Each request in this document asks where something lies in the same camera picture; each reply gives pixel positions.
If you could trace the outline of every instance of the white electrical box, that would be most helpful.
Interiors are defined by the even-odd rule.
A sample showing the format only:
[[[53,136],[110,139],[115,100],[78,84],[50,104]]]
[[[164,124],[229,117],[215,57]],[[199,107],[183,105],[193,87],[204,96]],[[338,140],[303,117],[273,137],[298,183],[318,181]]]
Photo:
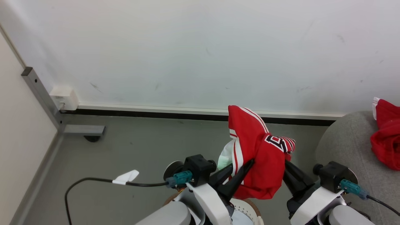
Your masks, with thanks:
[[[74,90],[68,86],[54,87],[50,97],[59,110],[76,110],[79,104]]]

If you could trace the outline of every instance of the teal connector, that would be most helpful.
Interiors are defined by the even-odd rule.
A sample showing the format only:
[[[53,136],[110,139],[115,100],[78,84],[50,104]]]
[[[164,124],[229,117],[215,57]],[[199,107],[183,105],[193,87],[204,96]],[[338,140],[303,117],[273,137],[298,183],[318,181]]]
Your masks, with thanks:
[[[173,178],[175,179],[177,185],[182,185],[186,184],[187,182],[190,182],[192,176],[193,176],[192,172],[187,170],[174,174]]]
[[[165,181],[168,182],[166,185],[170,188],[175,188],[177,185],[186,184],[192,180],[192,172],[190,171],[183,171],[180,173],[174,174],[174,176],[167,178]]]
[[[367,199],[368,192],[366,190],[362,189],[359,185],[350,182],[346,179],[343,179],[340,182],[340,188],[347,193],[352,193],[359,196],[363,200]]]

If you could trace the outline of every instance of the metal bracket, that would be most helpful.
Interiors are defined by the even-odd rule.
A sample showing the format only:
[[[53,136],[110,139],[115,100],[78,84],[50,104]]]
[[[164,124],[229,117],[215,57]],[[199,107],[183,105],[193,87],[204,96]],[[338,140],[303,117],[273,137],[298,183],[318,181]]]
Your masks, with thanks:
[[[50,120],[53,122],[54,126],[58,131],[62,131],[64,129],[62,125],[62,115],[58,111],[58,108],[54,104],[49,93],[44,88],[44,85],[40,81],[36,72],[32,67],[27,66],[21,76],[24,78],[25,82],[39,101],[44,111],[47,113]]]
[[[60,113],[57,106],[54,104],[35,70],[33,70],[32,67],[27,66],[25,67],[25,70],[22,72],[21,76],[24,78],[30,90],[35,95],[36,99],[39,101],[40,105],[60,133],[84,135],[86,139],[88,139],[88,136],[97,136],[99,138],[99,136],[104,134],[106,128],[105,126],[70,125],[63,123],[64,115]]]

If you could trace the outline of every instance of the white wall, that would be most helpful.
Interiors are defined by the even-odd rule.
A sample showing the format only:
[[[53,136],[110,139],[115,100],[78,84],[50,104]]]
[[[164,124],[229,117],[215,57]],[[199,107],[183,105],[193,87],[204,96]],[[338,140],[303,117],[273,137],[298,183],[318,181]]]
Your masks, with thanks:
[[[345,114],[400,104],[397,0],[2,0],[50,90],[102,104]]]
[[[0,224],[9,224],[55,133],[0,33]]]

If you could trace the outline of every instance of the gray floor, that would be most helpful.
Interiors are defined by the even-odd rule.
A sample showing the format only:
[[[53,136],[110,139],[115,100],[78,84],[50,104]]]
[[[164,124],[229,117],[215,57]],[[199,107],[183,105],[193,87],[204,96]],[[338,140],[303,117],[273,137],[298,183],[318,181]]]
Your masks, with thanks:
[[[217,161],[230,140],[228,123],[132,117],[69,116],[75,123],[106,125],[105,136],[97,143],[83,137],[64,137],[61,148],[25,220],[27,225],[68,224],[64,193],[83,177],[114,179],[137,169],[136,182],[162,181],[165,167],[185,157],[202,154]],[[314,151],[327,127],[267,124],[270,132],[296,140],[292,162],[311,174]],[[135,224],[175,191],[165,187],[140,188],[87,181],[69,194],[74,225]],[[265,224],[290,224],[285,184],[271,200],[254,199]]]

